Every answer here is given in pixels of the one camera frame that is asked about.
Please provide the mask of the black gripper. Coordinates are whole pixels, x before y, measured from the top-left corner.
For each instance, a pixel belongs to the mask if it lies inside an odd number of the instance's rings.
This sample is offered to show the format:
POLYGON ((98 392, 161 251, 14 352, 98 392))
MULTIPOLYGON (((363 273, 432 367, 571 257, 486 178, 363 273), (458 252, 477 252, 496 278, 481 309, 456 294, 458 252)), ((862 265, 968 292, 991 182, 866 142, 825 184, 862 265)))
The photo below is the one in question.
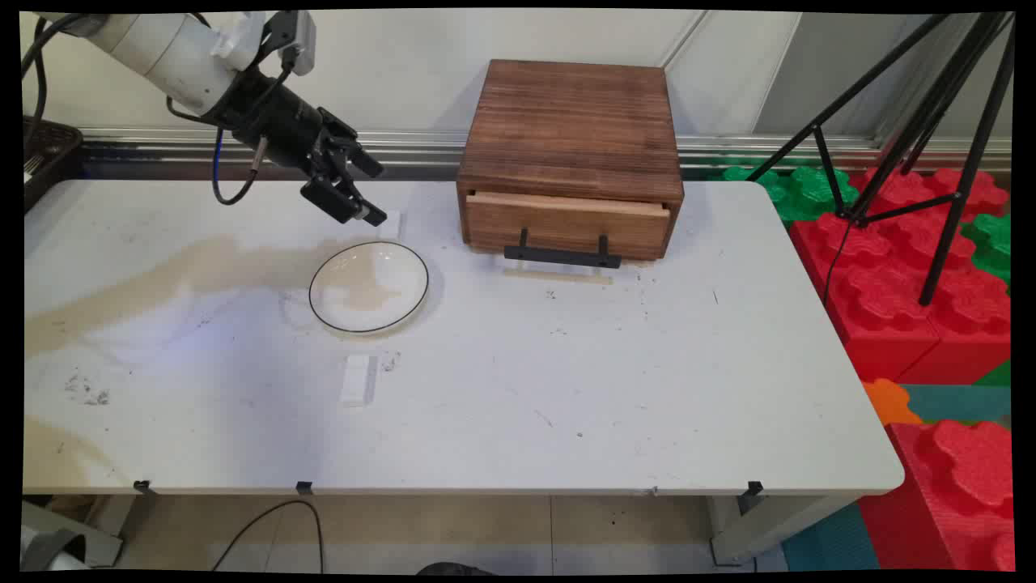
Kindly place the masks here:
MULTIPOLYGON (((345 176, 352 163, 367 177, 377 178, 384 166, 359 144, 359 134, 322 107, 314 107, 274 77, 258 70, 239 72, 203 121, 230 132, 238 143, 255 149, 266 137, 264 158, 303 172, 336 170, 345 176)), ((349 178, 334 181, 318 174, 300 190, 304 199, 340 223, 359 220, 375 226, 388 215, 359 195, 349 178)))

